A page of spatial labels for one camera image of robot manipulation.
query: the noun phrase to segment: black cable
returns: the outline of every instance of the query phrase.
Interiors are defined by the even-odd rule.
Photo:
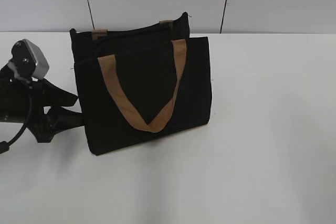
[[[227,0],[225,0],[225,4],[224,4],[224,10],[223,10],[223,16],[222,16],[222,23],[221,23],[221,29],[220,29],[220,34],[222,33],[222,29],[223,29],[223,23],[224,23],[224,15],[225,15],[225,9],[226,9],[226,4],[227,4]]]
[[[28,101],[29,101],[29,109],[28,109],[28,113],[27,113],[27,116],[26,116],[26,120],[23,123],[21,129],[16,133],[16,135],[10,141],[8,141],[8,145],[14,144],[15,141],[18,140],[19,137],[24,133],[25,129],[28,126],[29,119],[31,117],[31,111],[32,111],[32,108],[33,108],[33,98],[32,98],[31,92],[29,90],[29,87],[26,87],[26,91],[27,91],[27,94],[28,94]]]

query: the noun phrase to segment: canvas bag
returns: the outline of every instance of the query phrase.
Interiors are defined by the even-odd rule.
[[[131,31],[70,31],[92,153],[104,154],[209,121],[208,40],[189,35],[187,13]]]

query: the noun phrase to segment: black mechanical arm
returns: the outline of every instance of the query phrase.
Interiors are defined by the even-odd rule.
[[[26,128],[38,143],[49,143],[57,133],[83,126],[81,113],[62,108],[73,106],[78,97],[44,79],[49,65],[36,45],[20,40],[12,47],[12,56],[0,70],[0,122],[22,127],[10,141],[0,142],[0,153],[9,150]]]

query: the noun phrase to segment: bag handle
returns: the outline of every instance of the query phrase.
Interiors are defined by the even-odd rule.
[[[135,129],[148,132],[159,132],[165,128],[168,121],[173,115],[177,91],[179,90],[180,80],[186,63],[187,45],[185,39],[173,40],[174,62],[176,68],[177,82],[175,90],[170,101],[156,115],[156,117],[147,124],[133,104],[129,101],[126,94],[121,88],[117,75],[117,62],[115,55],[107,55],[98,58],[101,72],[104,78],[106,88],[112,96],[118,109]]]
[[[98,37],[107,36],[107,29],[92,30],[92,40],[97,40]]]
[[[172,19],[168,19],[168,20],[162,20],[159,22],[160,25],[165,25],[167,24],[170,28],[170,31],[173,30],[173,25],[174,25],[174,21]]]

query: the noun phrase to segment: gray metal part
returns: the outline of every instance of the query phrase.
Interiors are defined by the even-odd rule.
[[[35,62],[36,68],[33,73],[33,77],[39,80],[42,80],[49,70],[49,64],[41,49],[36,46],[34,43],[30,42],[28,39],[22,40],[30,50],[30,53]]]

